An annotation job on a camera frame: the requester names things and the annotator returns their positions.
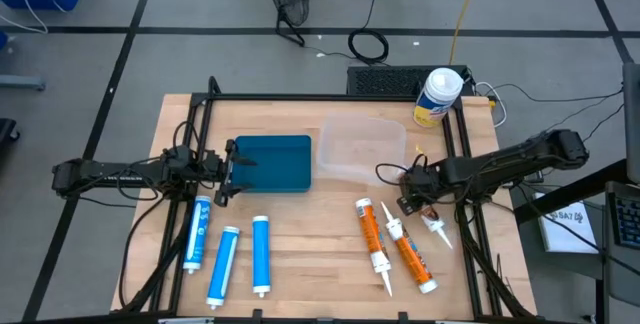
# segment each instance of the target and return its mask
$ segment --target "translucent plastic bin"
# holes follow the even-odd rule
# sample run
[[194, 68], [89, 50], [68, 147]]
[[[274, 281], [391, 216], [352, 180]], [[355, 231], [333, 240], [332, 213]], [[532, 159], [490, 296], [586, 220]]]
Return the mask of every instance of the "translucent plastic bin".
[[[384, 185], [375, 167], [404, 165], [405, 127], [394, 121], [357, 115], [332, 115], [324, 122], [316, 153], [318, 177]], [[381, 167], [380, 175], [396, 181], [400, 170]]]

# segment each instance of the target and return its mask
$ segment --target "wooden tabletop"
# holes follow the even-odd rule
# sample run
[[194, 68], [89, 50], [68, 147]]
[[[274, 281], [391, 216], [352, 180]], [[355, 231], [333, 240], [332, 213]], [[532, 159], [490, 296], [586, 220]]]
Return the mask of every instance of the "wooden tabletop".
[[[171, 146], [176, 126], [186, 118], [189, 95], [166, 95], [158, 119], [151, 156]], [[498, 149], [491, 113], [486, 98], [463, 99], [465, 118], [473, 155]], [[217, 101], [213, 104], [207, 149], [224, 153], [227, 139], [241, 135], [298, 135], [312, 138], [313, 158], [319, 133], [328, 114], [358, 113], [394, 120], [407, 131], [405, 163], [416, 156], [416, 144], [431, 162], [446, 157], [442, 128], [424, 129], [412, 119], [412, 103], [395, 102], [296, 102], [296, 101]], [[457, 152], [461, 153], [455, 120], [453, 122]], [[240, 194], [227, 208], [212, 206], [202, 268], [185, 274], [178, 315], [251, 316], [263, 309], [265, 317], [334, 317], [393, 319], [399, 311], [410, 319], [472, 319], [469, 288], [453, 206], [439, 205], [437, 210], [446, 223], [445, 231], [454, 248], [450, 250], [434, 233], [430, 233], [418, 215], [404, 216], [395, 204], [397, 187], [367, 186], [337, 179], [317, 177], [313, 165], [313, 183], [301, 194]], [[200, 188], [199, 195], [213, 192]], [[389, 237], [385, 243], [392, 264], [390, 272], [393, 297], [384, 290], [375, 274], [354, 209], [356, 200], [369, 197], [374, 202], [381, 230], [384, 215], [380, 201], [400, 218], [411, 233], [439, 286], [420, 294], [397, 249]], [[509, 194], [500, 190], [494, 201], [511, 206]], [[138, 218], [151, 204], [140, 202]], [[138, 227], [131, 242], [125, 276], [126, 300], [144, 284], [156, 266], [168, 203], [161, 204]], [[494, 265], [500, 254], [502, 275], [520, 302], [536, 312], [520, 237], [513, 215], [495, 206], [483, 206], [487, 234]], [[260, 299], [252, 293], [252, 218], [268, 215], [271, 230], [271, 287]], [[240, 228], [240, 240], [231, 272], [225, 304], [211, 311], [205, 303], [223, 226]], [[173, 268], [167, 271], [161, 308], [168, 306]], [[482, 304], [490, 313], [485, 282], [478, 275]], [[119, 308], [117, 295], [113, 309]]]

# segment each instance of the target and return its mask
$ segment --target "gray floor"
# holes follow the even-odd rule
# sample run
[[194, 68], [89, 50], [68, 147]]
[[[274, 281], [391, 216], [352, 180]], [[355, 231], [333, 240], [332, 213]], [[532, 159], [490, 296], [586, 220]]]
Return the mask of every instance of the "gray floor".
[[[371, 27], [451, 29], [463, 0], [377, 0]], [[605, 0], [620, 30], [640, 30], [636, 0]], [[126, 27], [138, 0], [80, 0], [71, 13], [43, 13], [51, 26]], [[311, 0], [307, 27], [357, 27], [370, 0]], [[26, 13], [0, 13], [33, 23]], [[271, 0], [149, 0], [143, 27], [268, 28]], [[594, 0], [472, 0], [466, 29], [607, 30]], [[0, 322], [20, 320], [64, 206], [49, 189], [50, 169], [79, 157], [121, 50], [124, 34], [14, 34], [0, 53], [0, 72], [41, 75], [44, 92], [0, 89], [0, 117], [16, 119], [22, 138], [0, 175]], [[348, 52], [346, 36], [308, 36], [310, 45]], [[389, 36], [392, 65], [444, 64], [450, 37]], [[625, 39], [640, 58], [640, 39]], [[359, 47], [375, 51], [366, 39]], [[575, 97], [620, 88], [621, 60], [611, 38], [462, 37], [456, 62], [479, 81], [515, 83], [536, 97]], [[98, 160], [145, 157], [165, 93], [203, 91], [209, 75], [224, 92], [344, 93], [349, 60], [318, 58], [274, 35], [137, 35], [96, 153]], [[584, 103], [540, 104], [512, 88], [499, 90], [509, 111], [498, 129], [501, 145], [522, 141]], [[611, 98], [568, 121], [586, 135], [613, 112]], [[549, 183], [565, 184], [624, 155], [622, 116], [604, 124], [587, 142], [589, 163], [556, 171]], [[110, 191], [92, 196], [122, 202]], [[106, 313], [119, 271], [132, 211], [82, 203], [73, 219], [39, 319]], [[576, 321], [594, 311], [593, 280], [553, 265], [529, 261], [539, 311]], [[613, 303], [614, 323], [638, 309]]]

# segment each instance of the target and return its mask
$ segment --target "blue tube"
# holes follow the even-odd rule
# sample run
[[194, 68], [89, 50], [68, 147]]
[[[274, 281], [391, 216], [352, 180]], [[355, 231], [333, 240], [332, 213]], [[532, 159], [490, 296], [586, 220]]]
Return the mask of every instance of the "blue tube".
[[240, 234], [240, 229], [235, 227], [224, 227], [222, 231], [216, 264], [213, 267], [211, 284], [209, 284], [209, 294], [207, 295], [207, 304], [211, 306], [211, 309], [215, 309], [224, 303], [224, 295], [227, 292], [229, 275], [231, 274], [231, 264], [233, 264], [233, 255], [236, 252], [236, 244], [238, 243], [238, 234]]
[[194, 270], [200, 269], [200, 264], [202, 264], [210, 210], [211, 198], [204, 195], [197, 196], [193, 206], [193, 215], [191, 216], [187, 253], [184, 256], [184, 264], [182, 265], [182, 269], [189, 270], [189, 274], [193, 274]]
[[271, 291], [269, 217], [253, 217], [253, 292], [264, 298]]

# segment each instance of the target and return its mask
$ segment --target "black keyboard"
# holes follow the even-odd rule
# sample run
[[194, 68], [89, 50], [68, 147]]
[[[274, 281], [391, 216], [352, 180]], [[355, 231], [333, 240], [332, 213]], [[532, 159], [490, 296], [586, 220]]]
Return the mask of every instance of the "black keyboard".
[[616, 244], [640, 249], [640, 197], [617, 197], [611, 217]]

